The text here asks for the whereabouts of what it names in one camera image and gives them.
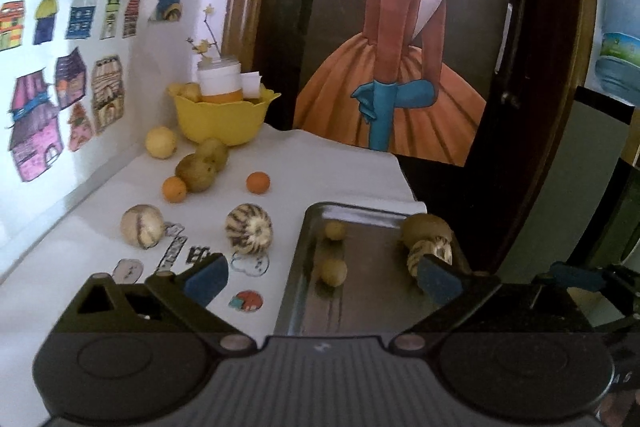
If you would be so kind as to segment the lemon inside bowl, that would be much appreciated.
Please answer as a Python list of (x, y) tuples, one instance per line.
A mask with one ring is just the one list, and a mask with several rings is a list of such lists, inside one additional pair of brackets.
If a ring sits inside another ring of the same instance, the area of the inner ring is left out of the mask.
[(178, 90), (178, 95), (194, 103), (202, 101), (201, 86), (197, 82), (183, 83)]

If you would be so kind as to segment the white paper cup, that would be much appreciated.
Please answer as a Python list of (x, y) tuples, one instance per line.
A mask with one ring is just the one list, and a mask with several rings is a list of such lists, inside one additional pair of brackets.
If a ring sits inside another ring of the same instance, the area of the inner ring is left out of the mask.
[(262, 77), (259, 72), (243, 72), (240, 75), (244, 100), (259, 100)]

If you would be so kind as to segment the striped small melon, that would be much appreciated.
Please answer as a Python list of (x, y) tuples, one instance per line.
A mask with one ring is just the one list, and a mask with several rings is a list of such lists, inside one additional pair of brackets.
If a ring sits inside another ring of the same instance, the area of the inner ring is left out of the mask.
[(257, 255), (264, 253), (273, 240), (272, 221), (255, 204), (241, 204), (231, 210), (224, 221), (224, 231), (233, 254)]

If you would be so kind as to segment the white and orange cup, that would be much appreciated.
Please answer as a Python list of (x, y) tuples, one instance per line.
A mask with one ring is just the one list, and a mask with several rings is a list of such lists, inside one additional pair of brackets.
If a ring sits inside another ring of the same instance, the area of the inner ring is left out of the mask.
[(226, 57), (218, 62), (198, 66), (196, 78), (201, 99), (207, 103), (231, 103), (243, 100), (241, 64), (236, 58)]

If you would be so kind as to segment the yellow lemon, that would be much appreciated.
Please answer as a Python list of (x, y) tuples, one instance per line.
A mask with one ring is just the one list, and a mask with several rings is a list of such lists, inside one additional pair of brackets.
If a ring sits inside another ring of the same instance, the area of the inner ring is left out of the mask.
[(145, 150), (156, 159), (168, 159), (177, 150), (177, 135), (171, 129), (160, 126), (145, 135)]

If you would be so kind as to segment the large brown kiwi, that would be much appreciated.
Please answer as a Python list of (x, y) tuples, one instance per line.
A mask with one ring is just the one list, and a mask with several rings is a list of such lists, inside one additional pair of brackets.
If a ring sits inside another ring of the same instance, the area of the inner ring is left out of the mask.
[(431, 213), (416, 213), (407, 217), (400, 225), (400, 240), (407, 248), (419, 241), (452, 241), (452, 230), (448, 223)]

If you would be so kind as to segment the metal tray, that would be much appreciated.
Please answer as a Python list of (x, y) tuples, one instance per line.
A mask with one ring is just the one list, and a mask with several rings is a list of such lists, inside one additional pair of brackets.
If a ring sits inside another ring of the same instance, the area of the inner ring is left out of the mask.
[[(337, 202), (310, 206), (288, 274), (277, 334), (390, 338), (434, 312), (434, 301), (407, 268), (410, 248), (400, 240), (400, 225), (409, 216)], [(324, 236), (328, 220), (347, 225), (341, 242)], [(468, 274), (454, 236), (450, 245), (452, 266)], [(321, 262), (331, 258), (343, 259), (348, 266), (346, 281), (337, 288), (319, 277)]]

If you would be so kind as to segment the white table cloth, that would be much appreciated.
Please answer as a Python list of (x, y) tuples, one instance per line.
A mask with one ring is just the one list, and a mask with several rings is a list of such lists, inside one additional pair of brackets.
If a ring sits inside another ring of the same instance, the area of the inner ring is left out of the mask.
[[(244, 268), (210, 305), (218, 317), (262, 341), (274, 331), (288, 271), (306, 209), (315, 202), (413, 213), (417, 202), (395, 156), (319, 138), (302, 130), (262, 127), (252, 142), (231, 151), (226, 169), (205, 193), (168, 204), (160, 184), (172, 162), (142, 154), (86, 198), (41, 239), (1, 285), (1, 422), (39, 426), (48, 418), (32, 380), (32, 361), (53, 325), (89, 275), (111, 273), (122, 259), (138, 259), (151, 275), (171, 243), (142, 251), (119, 231), (125, 210), (136, 204), (160, 208), (166, 221), (182, 225), (186, 243), (175, 272), (189, 254), (229, 254), (224, 219), (242, 202), (271, 217), (274, 239), (269, 267), (260, 277)], [(247, 191), (249, 174), (270, 176), (265, 194)]]

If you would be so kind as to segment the blue water jug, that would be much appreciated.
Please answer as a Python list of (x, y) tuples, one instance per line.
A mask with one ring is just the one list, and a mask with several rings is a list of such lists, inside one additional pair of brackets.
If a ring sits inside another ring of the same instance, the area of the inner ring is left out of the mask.
[(602, 89), (639, 106), (639, 1), (605, 0), (596, 75)]

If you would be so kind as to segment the yellow plastic bowl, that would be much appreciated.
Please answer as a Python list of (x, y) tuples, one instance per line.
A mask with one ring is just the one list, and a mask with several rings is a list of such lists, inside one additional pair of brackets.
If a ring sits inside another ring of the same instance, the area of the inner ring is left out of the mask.
[(174, 102), (178, 127), (195, 144), (215, 138), (228, 146), (252, 141), (265, 122), (269, 105), (280, 93), (260, 86), (257, 101), (228, 103), (194, 102), (176, 91), (167, 90)]

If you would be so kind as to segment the small brown kiwi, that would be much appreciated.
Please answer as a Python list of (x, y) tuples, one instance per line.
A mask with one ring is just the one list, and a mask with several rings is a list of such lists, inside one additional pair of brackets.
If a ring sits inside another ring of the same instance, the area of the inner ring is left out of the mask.
[(342, 286), (347, 277), (348, 266), (343, 259), (331, 258), (321, 262), (319, 277), (326, 286), (337, 288)]

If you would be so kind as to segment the small yellow fruit on tray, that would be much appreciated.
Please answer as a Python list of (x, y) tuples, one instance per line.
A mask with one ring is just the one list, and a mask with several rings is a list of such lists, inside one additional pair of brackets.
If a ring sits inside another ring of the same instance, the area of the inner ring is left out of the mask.
[(347, 225), (338, 220), (328, 220), (324, 225), (324, 236), (331, 242), (341, 242), (347, 233)]

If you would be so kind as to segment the small orange right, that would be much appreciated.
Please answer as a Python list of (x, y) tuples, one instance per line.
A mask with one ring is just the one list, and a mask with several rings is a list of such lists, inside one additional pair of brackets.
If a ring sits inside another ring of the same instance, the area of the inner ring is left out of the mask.
[(245, 180), (247, 191), (253, 194), (265, 194), (271, 185), (270, 176), (263, 171), (249, 174)]

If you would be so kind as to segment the small orange left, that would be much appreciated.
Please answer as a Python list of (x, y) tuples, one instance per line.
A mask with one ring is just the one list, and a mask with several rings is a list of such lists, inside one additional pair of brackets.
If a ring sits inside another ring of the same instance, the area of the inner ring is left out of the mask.
[(163, 182), (162, 194), (166, 202), (179, 204), (179, 202), (183, 202), (186, 199), (188, 188), (183, 179), (178, 176), (170, 176)]

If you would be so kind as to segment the girl in orange dress poster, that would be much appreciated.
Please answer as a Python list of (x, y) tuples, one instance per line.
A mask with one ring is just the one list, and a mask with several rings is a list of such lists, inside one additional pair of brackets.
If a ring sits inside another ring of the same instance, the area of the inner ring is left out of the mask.
[(314, 0), (293, 124), (329, 140), (462, 166), (509, 0)]

